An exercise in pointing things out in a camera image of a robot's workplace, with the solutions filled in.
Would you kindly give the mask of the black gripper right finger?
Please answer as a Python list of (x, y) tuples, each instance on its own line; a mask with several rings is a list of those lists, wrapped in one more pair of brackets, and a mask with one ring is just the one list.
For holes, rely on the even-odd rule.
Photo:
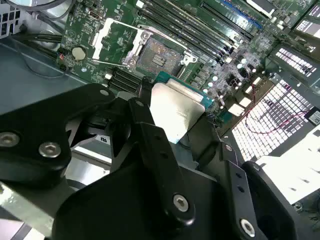
[(298, 214), (255, 162), (238, 163), (233, 148), (220, 140), (206, 116), (199, 121), (199, 170), (220, 185), (224, 210), (237, 240), (301, 240)]

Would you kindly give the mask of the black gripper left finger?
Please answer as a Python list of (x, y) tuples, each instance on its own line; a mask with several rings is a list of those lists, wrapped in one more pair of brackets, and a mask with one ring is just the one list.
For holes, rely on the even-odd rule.
[(142, 82), (137, 96), (125, 100), (91, 83), (2, 114), (0, 178), (51, 188), (64, 177), (74, 147), (106, 134), (114, 172), (141, 163), (170, 224), (192, 225), (196, 208), (166, 134), (151, 115), (151, 89)]

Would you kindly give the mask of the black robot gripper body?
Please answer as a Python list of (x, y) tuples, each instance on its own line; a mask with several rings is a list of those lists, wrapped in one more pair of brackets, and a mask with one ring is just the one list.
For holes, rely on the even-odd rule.
[(214, 178), (180, 167), (195, 203), (195, 221), (174, 228), (141, 163), (110, 173), (72, 194), (58, 210), (55, 240), (234, 240), (226, 203)]

